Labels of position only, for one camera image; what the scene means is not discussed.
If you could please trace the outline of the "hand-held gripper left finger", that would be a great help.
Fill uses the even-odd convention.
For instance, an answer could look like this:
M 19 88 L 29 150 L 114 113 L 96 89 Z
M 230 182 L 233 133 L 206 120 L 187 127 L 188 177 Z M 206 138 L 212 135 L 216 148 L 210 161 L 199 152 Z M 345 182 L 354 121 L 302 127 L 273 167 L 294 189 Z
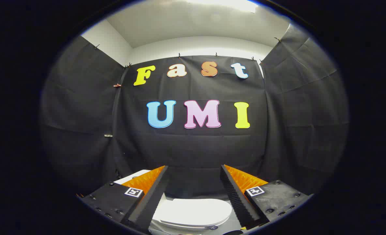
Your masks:
M 149 226 L 169 182 L 163 165 L 124 183 L 108 182 L 79 201 L 103 219 L 149 234 Z

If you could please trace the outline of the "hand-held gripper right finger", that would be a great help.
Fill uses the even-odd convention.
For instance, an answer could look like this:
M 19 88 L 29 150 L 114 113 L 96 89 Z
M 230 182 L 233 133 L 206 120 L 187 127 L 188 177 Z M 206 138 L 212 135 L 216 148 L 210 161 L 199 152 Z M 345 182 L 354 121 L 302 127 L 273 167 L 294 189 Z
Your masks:
M 291 214 L 313 196 L 282 180 L 267 182 L 226 164 L 220 167 L 220 180 L 242 229 L 246 230 Z

